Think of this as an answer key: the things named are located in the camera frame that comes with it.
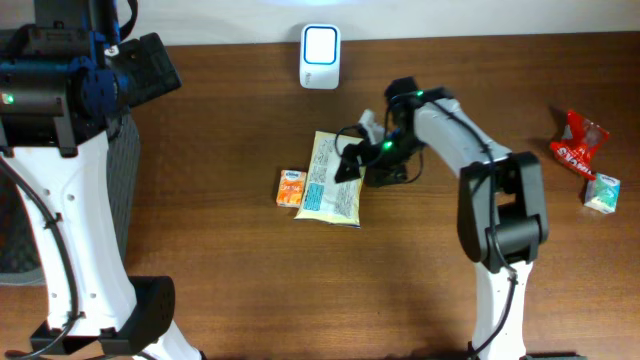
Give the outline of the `beige snack bag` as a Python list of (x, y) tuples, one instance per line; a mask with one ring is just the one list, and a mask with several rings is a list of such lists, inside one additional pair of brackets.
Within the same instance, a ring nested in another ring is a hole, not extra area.
[(335, 176), (342, 163), (334, 141), (334, 133), (315, 132), (302, 202), (294, 219), (359, 228), (365, 168), (355, 172), (354, 179), (337, 183)]

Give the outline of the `orange tissue pack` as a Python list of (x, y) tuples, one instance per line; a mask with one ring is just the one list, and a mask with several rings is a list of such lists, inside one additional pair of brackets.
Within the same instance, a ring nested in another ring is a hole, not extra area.
[(280, 207), (299, 208), (302, 202), (307, 173), (296, 170), (282, 170), (276, 204)]

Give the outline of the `red Hacks candy bag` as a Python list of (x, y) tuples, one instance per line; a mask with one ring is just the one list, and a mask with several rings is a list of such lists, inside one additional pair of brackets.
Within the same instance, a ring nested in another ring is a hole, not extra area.
[(582, 114), (569, 110), (563, 135), (552, 141), (550, 149), (554, 157), (570, 170), (589, 181), (596, 179), (591, 161), (610, 133)]

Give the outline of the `teal tissue pack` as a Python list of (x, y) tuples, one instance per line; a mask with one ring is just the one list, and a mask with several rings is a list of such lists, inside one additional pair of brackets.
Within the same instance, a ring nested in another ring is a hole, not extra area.
[(597, 173), (587, 184), (584, 205), (604, 214), (616, 211), (621, 182), (611, 176)]

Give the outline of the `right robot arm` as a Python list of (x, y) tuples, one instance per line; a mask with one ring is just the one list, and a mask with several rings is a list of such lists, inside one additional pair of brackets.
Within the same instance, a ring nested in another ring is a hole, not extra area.
[(362, 139), (340, 151), (336, 182), (408, 184), (407, 161), (432, 149), (458, 180), (457, 234), (475, 270), (476, 323), (467, 356), (526, 358), (526, 285), (549, 235), (539, 160), (494, 141), (445, 87), (421, 89), (405, 77), (384, 96), (383, 124), (354, 125)]

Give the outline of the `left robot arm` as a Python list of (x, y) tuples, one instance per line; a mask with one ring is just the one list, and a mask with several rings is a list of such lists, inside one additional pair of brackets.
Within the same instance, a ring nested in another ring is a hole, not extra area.
[(49, 296), (31, 357), (99, 343), (102, 357), (199, 359), (167, 276), (126, 273), (107, 186), (110, 127), (181, 86), (155, 33), (113, 1), (38, 1), (1, 43), (1, 170), (17, 186)]

